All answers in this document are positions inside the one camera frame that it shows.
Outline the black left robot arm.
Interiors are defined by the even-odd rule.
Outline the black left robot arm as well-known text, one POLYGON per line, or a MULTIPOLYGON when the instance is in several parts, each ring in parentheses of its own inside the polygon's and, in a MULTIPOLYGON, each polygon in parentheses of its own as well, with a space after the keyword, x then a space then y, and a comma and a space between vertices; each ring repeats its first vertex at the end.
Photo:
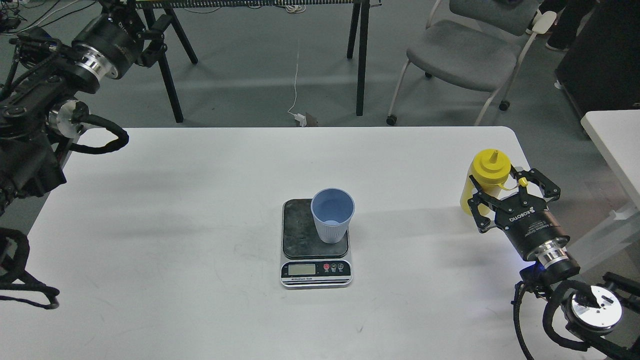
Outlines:
POLYGON ((66 45, 40 27, 10 40, 13 65, 1 89, 1 212, 16 199, 41 198, 66 183, 70 152, 101 155, 125 147, 121 126, 76 98, 134 65, 151 68, 167 51, 166 9, 145 25, 134 0, 102 0, 102 11, 66 45))

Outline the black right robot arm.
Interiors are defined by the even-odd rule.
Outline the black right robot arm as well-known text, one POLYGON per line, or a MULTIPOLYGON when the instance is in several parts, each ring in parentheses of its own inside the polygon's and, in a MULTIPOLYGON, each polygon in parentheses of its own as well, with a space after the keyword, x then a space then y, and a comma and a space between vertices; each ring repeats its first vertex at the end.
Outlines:
POLYGON ((531 265, 519 272, 512 301, 519 346, 532 359, 521 330, 520 309, 526 292, 546 300, 542 328, 558 346, 585 352, 594 348, 614 360, 637 360, 639 342, 624 347, 608 341, 621 321, 623 310, 639 312, 639 283, 606 272, 602 284, 588 284, 566 246, 570 237, 551 214, 547 204, 558 200, 560 188, 536 169, 510 169, 518 191, 498 199, 482 189, 476 178, 467 203, 480 233, 503 231, 522 260, 531 265))

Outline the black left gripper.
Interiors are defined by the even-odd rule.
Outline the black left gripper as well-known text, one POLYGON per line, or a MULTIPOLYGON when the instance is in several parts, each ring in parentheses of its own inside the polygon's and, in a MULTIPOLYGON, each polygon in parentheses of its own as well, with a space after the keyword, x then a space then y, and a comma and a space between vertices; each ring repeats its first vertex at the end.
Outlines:
POLYGON ((102 11, 73 39, 72 46, 91 48, 106 57, 114 70, 111 79, 121 79, 137 61, 151 68, 167 51, 164 32, 173 16, 162 14, 145 28, 137 11, 137 0, 98 0, 102 11), (143 49, 144 41, 150 43, 143 49))

